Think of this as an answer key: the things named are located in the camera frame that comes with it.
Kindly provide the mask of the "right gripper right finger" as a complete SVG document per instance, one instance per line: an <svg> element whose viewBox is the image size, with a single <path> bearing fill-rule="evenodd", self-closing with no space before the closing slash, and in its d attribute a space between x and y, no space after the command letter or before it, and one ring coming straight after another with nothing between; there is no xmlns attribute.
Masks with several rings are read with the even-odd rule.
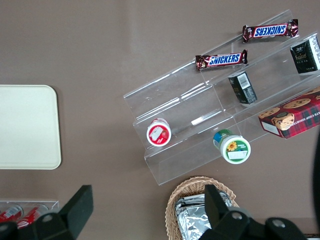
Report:
<svg viewBox="0 0 320 240"><path fill-rule="evenodd" d="M204 189L205 212L212 229L247 229L248 216L236 206L227 206L215 185Z"/></svg>

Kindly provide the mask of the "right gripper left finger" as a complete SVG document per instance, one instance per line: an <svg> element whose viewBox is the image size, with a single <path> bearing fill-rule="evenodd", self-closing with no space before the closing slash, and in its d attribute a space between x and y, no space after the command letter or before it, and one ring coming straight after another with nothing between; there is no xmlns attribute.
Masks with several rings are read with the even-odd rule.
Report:
<svg viewBox="0 0 320 240"><path fill-rule="evenodd" d="M72 238L77 239L93 210L93 188L91 185L82 185L58 214Z"/></svg>

